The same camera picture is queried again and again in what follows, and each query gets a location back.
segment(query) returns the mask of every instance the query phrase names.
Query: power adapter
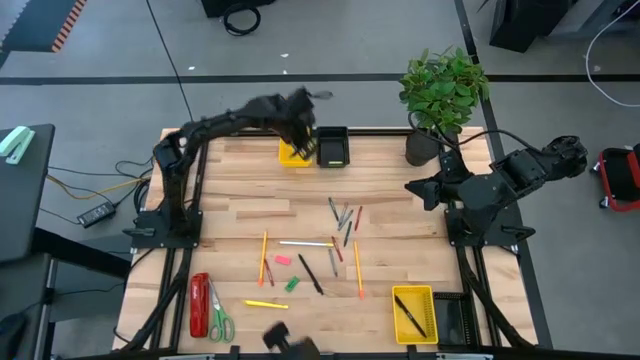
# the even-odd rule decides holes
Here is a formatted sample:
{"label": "power adapter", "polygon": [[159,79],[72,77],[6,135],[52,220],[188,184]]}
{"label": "power adapter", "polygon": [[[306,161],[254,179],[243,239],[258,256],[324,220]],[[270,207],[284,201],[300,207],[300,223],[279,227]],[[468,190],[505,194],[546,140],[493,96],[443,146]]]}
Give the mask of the power adapter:
{"label": "power adapter", "polygon": [[116,208],[110,202],[102,203],[86,213],[77,217],[83,228],[91,227],[104,219],[112,218],[116,214]]}

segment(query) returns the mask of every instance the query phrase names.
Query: wooden tabletop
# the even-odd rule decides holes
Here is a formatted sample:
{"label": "wooden tabletop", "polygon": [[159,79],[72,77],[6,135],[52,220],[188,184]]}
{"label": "wooden tabletop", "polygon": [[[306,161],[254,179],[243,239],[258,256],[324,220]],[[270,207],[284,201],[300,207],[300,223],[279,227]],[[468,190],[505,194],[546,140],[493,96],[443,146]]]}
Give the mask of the wooden tabletop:
{"label": "wooden tabletop", "polygon": [[[171,130],[163,130],[163,136]],[[480,131],[482,128],[467,127],[460,139]],[[410,180],[435,174],[438,161],[423,167],[408,165],[404,142],[402,136],[352,136],[351,164],[346,168],[321,169],[314,164],[288,169],[278,163],[275,136],[212,141],[200,204],[204,211],[202,239],[193,253],[190,276],[209,273],[222,306],[235,321],[236,333],[231,344],[191,338],[187,300],[179,351],[226,353],[230,345],[240,345],[241,352],[266,352],[262,334],[277,321],[285,322],[292,340],[310,336],[323,352],[406,351],[395,341],[391,287],[427,284],[434,291],[454,292],[462,287],[442,209],[425,212],[422,200],[403,187]],[[484,138],[465,144],[461,150],[470,171],[489,171],[491,159]],[[160,202],[161,184],[155,168],[147,208]],[[337,231],[327,203],[329,196],[338,211],[345,202],[356,209],[353,219],[357,207],[363,206],[358,231],[352,230],[345,249],[341,244],[345,229]],[[265,230],[275,287],[266,280],[263,287],[257,284]],[[278,244],[280,240],[327,242],[332,235],[344,256],[344,262],[336,257],[337,278],[326,248]],[[364,300],[358,297],[353,240],[358,241]],[[129,276],[117,329],[125,338],[133,336],[156,305],[165,252],[154,251]],[[536,342],[516,258],[498,248],[483,252],[494,301],[525,339]],[[305,257],[325,296],[314,289],[298,253]],[[277,264],[275,255],[291,257],[293,262],[289,266]],[[176,256],[176,267],[180,258]],[[287,293],[284,287],[293,276],[301,282]],[[252,308],[244,305],[245,299],[287,304],[289,309]],[[484,311],[477,300],[476,307],[483,342],[489,344]],[[172,319],[172,315],[173,305],[165,319]],[[165,322],[162,345],[168,344],[170,323]],[[115,339],[114,348],[122,346]],[[435,351],[436,346],[418,346],[418,350]]]}

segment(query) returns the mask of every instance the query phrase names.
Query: wheel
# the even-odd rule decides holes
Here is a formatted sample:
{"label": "wheel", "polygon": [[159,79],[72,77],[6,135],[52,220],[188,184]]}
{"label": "wheel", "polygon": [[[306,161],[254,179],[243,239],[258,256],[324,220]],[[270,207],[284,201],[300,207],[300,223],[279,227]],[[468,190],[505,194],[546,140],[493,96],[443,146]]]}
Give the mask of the wheel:
{"label": "wheel", "polygon": [[609,198],[605,196],[604,199],[600,200],[600,204],[598,204],[600,206],[600,209],[606,209],[609,207]]}
{"label": "wheel", "polygon": [[593,165],[593,167],[589,169],[589,172],[591,172],[592,174],[600,173],[600,162],[597,162],[595,165]]}

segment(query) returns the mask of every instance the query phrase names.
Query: yellow bin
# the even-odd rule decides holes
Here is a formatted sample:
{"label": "yellow bin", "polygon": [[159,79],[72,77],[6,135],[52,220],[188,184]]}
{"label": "yellow bin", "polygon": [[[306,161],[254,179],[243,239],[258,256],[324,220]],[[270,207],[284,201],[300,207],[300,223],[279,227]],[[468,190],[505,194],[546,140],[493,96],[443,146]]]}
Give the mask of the yellow bin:
{"label": "yellow bin", "polygon": [[[436,326],[436,310],[433,301],[433,291],[427,285],[403,285],[394,286],[391,290],[391,302],[393,303],[393,323],[396,331],[396,342],[402,345],[438,343],[438,327]],[[395,296],[398,296],[407,307],[411,315],[416,319],[427,337],[413,325],[404,311],[396,304]]]}
{"label": "yellow bin", "polygon": [[311,165],[311,159],[304,160],[300,155],[293,155],[293,147],[280,139],[278,146],[278,160],[284,167],[308,167]]}

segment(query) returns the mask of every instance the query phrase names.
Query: gray floor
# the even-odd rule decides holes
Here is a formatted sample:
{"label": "gray floor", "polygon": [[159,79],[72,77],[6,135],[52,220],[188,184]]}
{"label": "gray floor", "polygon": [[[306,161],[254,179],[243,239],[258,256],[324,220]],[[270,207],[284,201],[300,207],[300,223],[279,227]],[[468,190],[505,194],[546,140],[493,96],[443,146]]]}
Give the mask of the gray floor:
{"label": "gray floor", "polygon": [[[8,28],[24,0],[0,3],[0,32]],[[198,0],[152,0],[163,35],[181,75],[350,74],[402,72],[422,48],[464,48],[453,1],[278,0],[265,7],[263,24],[252,36],[230,37],[216,20],[204,17]],[[526,54],[488,45],[492,8],[476,13],[479,0],[465,0],[481,63],[489,74],[582,74],[587,40],[537,40]],[[604,37],[594,50],[599,73],[639,73],[637,37]],[[144,0],[89,1],[59,54],[13,53],[0,77],[171,76],[170,64]],[[248,98],[287,93],[298,83],[189,84],[185,92],[195,116],[241,106]],[[336,97],[317,103],[323,125],[404,126],[405,111],[394,82],[316,82],[311,90]],[[623,101],[640,102],[640,84],[607,83]],[[494,83],[491,102],[498,126],[542,146],[562,134],[581,136],[596,154],[638,142],[638,112],[617,107],[585,83]],[[51,164],[83,171],[112,171],[116,161],[145,161],[161,128],[188,120],[177,85],[0,86],[0,128],[50,122],[57,132]],[[484,125],[478,109],[471,124]],[[505,139],[508,150],[517,146]],[[63,181],[92,189],[114,179],[52,172]],[[124,194],[111,195],[118,199]],[[558,183],[520,202],[525,224],[538,233],[530,240],[547,320],[556,348],[640,354],[635,330],[639,293],[634,262],[640,253],[637,213],[602,211],[598,180],[589,174]],[[74,201],[47,184],[46,209],[67,217],[100,203]],[[108,236],[99,246],[126,251],[116,235],[134,218],[130,202],[117,216],[89,230],[41,213],[39,226],[71,239]],[[82,289],[113,279],[90,278],[63,269]],[[59,324],[55,350],[65,356],[97,354],[111,345],[121,291],[93,294],[99,317]],[[58,316],[83,313],[82,298],[70,299]]]}

